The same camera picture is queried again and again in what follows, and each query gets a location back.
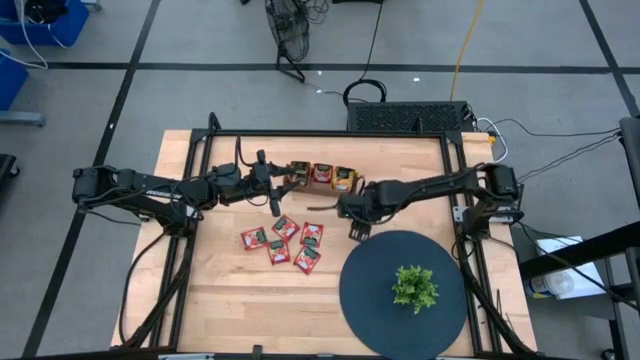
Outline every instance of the white container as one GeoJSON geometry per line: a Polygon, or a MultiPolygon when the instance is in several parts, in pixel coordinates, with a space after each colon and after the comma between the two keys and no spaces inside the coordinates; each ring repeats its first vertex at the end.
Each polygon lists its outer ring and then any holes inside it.
{"type": "Polygon", "coordinates": [[[524,289],[534,299],[564,295],[573,291],[573,278],[559,271],[525,281],[524,289]]]}

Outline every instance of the blue bin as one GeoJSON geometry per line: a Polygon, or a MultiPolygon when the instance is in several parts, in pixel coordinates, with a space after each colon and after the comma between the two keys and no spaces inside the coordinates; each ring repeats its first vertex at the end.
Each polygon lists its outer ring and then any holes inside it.
{"type": "MultiPolygon", "coordinates": [[[[30,24],[27,22],[25,26],[29,40],[33,45],[59,46],[55,40],[57,38],[62,45],[72,46],[89,18],[89,10],[80,0],[51,1],[64,3],[69,9],[68,13],[50,24],[51,29],[49,29],[49,24],[30,24]]],[[[20,24],[20,16],[15,10],[14,0],[0,0],[0,18],[15,19],[15,22],[0,22],[0,36],[10,44],[26,45],[27,40],[22,32],[22,24],[20,24]]]]}
{"type": "MultiPolygon", "coordinates": [[[[9,50],[0,49],[0,51],[10,55],[9,50]]],[[[0,55],[0,79],[2,79],[0,81],[0,111],[9,110],[28,76],[29,73],[22,64],[0,55]]]]}

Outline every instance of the yellow cable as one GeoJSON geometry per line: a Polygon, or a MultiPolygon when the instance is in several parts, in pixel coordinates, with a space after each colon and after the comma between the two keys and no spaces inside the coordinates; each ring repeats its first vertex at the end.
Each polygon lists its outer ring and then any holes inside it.
{"type": "Polygon", "coordinates": [[[469,40],[471,40],[471,34],[473,34],[473,30],[476,28],[476,23],[478,22],[478,18],[480,17],[480,13],[482,12],[483,7],[484,7],[484,0],[478,0],[478,8],[476,9],[476,14],[473,16],[473,22],[471,23],[469,32],[467,32],[466,39],[464,39],[464,45],[462,45],[462,50],[460,50],[460,55],[458,56],[458,61],[456,62],[456,71],[453,73],[453,84],[451,84],[451,96],[449,96],[449,101],[453,101],[453,95],[456,93],[456,81],[458,80],[460,63],[462,62],[464,53],[467,51],[467,46],[469,46],[469,40]]]}

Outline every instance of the black circular plate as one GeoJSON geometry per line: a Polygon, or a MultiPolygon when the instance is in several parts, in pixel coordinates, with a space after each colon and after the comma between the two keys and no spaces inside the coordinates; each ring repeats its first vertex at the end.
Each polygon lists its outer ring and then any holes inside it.
{"type": "Polygon", "coordinates": [[[357,246],[340,276],[340,305],[354,334],[371,350],[393,360],[431,359],[458,337],[466,318],[462,274],[435,241],[411,231],[388,231],[357,246]],[[394,304],[400,266],[433,271],[436,304],[413,314],[394,304]]]}

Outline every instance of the gray concrete floor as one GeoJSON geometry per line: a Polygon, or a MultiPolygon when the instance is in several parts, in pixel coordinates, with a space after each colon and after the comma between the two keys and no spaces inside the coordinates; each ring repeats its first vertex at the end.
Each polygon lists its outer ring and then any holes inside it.
{"type": "MultiPolygon", "coordinates": [[[[76,46],[47,48],[42,54],[58,63],[128,63],[152,1],[102,2],[104,10],[91,14],[76,46]]],[[[475,4],[387,0],[372,63],[454,64],[475,4]]],[[[590,4],[618,64],[640,67],[634,36],[640,3],[590,4]]],[[[364,63],[376,13],[377,6],[368,3],[333,5],[324,24],[312,25],[311,50],[303,62],[364,63]]],[[[0,47],[33,59],[27,48],[2,39],[0,47]]],[[[236,0],[161,0],[140,61],[262,64],[274,58],[263,1],[241,7],[236,0]]],[[[463,63],[607,66],[578,0],[488,1],[463,63]]],[[[125,75],[125,67],[121,69],[32,70],[13,109],[40,111],[47,125],[0,125],[0,153],[17,155],[23,169],[0,209],[0,358],[23,352],[75,211],[71,172],[93,161],[125,75]]],[[[136,71],[106,163],[151,172],[163,131],[204,127],[210,111],[225,128],[346,126],[346,109],[338,96],[318,94],[275,71],[214,70],[136,71]]],[[[306,72],[309,82],[338,91],[360,74],[306,72]]],[[[446,100],[452,80],[447,72],[369,74],[387,85],[389,101],[446,100]]],[[[640,96],[640,75],[625,75],[625,80],[640,96]]],[[[468,101],[478,116],[514,118],[531,131],[608,130],[629,115],[610,73],[463,73],[458,81],[456,99],[468,101]]],[[[369,89],[356,89],[352,95],[377,99],[369,89]]],[[[499,127],[510,146],[505,163],[517,174],[598,140],[534,138],[513,124],[499,127]]],[[[530,225],[584,237],[638,220],[617,142],[528,180],[523,207],[530,225]]],[[[108,214],[130,218],[118,210],[108,214]]],[[[135,228],[87,218],[38,354],[109,346],[136,234],[135,228]]],[[[549,302],[531,301],[530,310],[539,348],[549,355],[598,359],[611,345],[604,320],[559,311],[549,302]]]]}

